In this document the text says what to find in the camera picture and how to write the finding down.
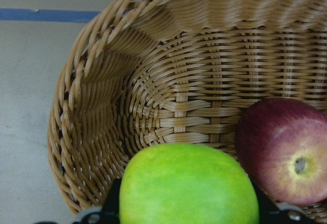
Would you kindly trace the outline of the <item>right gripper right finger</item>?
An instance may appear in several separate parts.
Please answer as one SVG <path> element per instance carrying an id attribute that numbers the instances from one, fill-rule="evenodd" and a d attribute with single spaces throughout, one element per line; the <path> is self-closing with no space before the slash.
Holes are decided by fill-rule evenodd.
<path id="1" fill-rule="evenodd" d="M 259 205 L 260 223 L 277 223 L 280 214 L 279 208 L 276 204 L 263 192 L 263 190 L 255 183 L 251 181 L 256 193 L 256 197 Z"/>

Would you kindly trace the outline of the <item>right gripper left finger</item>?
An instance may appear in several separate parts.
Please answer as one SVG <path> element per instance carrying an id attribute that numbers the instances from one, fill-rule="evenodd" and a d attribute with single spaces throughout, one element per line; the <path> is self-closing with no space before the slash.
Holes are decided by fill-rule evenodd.
<path id="1" fill-rule="evenodd" d="M 119 224 L 119 195 L 122 179 L 115 179 L 101 209 L 101 223 Z"/>

